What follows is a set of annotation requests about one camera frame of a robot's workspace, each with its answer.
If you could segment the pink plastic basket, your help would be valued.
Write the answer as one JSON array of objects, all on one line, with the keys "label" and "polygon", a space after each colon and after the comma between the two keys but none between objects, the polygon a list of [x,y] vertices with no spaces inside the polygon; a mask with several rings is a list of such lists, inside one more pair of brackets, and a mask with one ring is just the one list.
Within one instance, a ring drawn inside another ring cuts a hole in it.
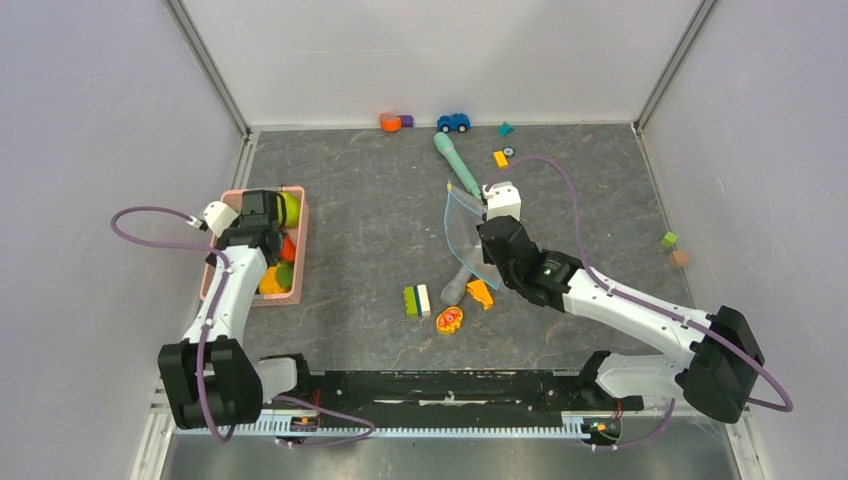
[{"label": "pink plastic basket", "polygon": [[260,295],[257,291],[257,294],[254,295],[252,299],[252,307],[296,305],[301,301],[309,223],[309,206],[306,200],[305,189],[301,186],[279,187],[278,191],[288,191],[292,195],[299,197],[301,200],[301,217],[299,226],[291,229],[284,228],[286,236],[291,237],[291,240],[296,245],[297,250],[295,263],[292,264],[294,267],[293,285],[289,291],[281,294]]}]

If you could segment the clear zip top bag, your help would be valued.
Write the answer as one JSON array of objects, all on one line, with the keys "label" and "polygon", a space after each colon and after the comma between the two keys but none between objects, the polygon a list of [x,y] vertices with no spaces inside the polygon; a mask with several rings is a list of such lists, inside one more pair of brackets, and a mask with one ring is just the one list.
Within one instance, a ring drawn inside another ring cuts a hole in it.
[{"label": "clear zip top bag", "polygon": [[444,230],[448,248],[473,276],[490,289],[500,290],[503,282],[494,265],[484,261],[478,227],[484,223],[486,205],[463,189],[448,183]]}]

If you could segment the yellow toy corn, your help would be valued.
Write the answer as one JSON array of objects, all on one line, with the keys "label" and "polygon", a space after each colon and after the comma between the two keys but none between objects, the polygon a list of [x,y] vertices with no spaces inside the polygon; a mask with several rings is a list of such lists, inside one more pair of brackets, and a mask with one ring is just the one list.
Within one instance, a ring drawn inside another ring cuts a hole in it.
[{"label": "yellow toy corn", "polygon": [[260,295],[274,295],[283,293],[283,288],[277,281],[277,269],[277,266],[273,266],[266,270],[257,287],[257,291]]}]

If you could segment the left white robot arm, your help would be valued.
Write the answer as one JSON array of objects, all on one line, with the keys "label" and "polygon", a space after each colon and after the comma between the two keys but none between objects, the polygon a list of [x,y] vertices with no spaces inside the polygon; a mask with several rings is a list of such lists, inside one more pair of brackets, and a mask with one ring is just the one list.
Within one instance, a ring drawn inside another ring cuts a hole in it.
[{"label": "left white robot arm", "polygon": [[241,345],[261,279],[276,265],[287,220],[281,191],[247,190],[239,207],[210,203],[201,214],[216,242],[214,275],[183,338],[161,348],[157,362],[169,406],[183,430],[255,422],[276,396],[306,405],[313,379],[292,355],[250,360]]}]

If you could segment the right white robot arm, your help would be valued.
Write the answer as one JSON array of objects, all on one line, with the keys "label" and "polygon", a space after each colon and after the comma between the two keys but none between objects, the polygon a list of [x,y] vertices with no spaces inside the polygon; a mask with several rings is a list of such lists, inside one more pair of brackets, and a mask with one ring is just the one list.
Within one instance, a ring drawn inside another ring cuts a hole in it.
[{"label": "right white robot arm", "polygon": [[529,303],[585,317],[656,349],[628,356],[602,351],[585,363],[580,400],[602,408],[614,398],[683,398],[723,423],[739,420],[765,358],[745,316],[728,306],[715,313],[675,305],[613,282],[562,252],[541,250],[511,216],[477,228],[485,263]]}]

